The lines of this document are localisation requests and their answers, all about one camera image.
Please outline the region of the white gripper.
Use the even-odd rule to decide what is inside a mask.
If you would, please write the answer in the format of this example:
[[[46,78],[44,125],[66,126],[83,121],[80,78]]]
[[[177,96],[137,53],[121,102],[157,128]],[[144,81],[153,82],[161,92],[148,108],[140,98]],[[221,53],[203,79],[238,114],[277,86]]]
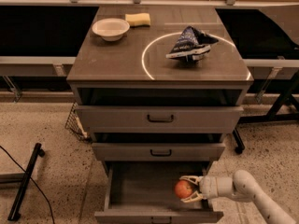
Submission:
[[[194,203],[203,199],[215,199],[219,197],[218,180],[214,176],[183,175],[179,178],[194,185],[199,185],[200,192],[195,191],[187,198],[181,199],[184,203]]]

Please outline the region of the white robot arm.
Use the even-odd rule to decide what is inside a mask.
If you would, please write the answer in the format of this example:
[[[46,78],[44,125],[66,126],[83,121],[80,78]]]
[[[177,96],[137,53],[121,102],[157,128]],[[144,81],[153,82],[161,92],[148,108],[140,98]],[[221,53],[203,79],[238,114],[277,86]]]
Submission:
[[[184,203],[227,198],[235,202],[252,202],[267,224],[298,224],[260,187],[245,170],[237,170],[232,177],[184,175],[180,178],[195,186],[195,191],[182,198]]]

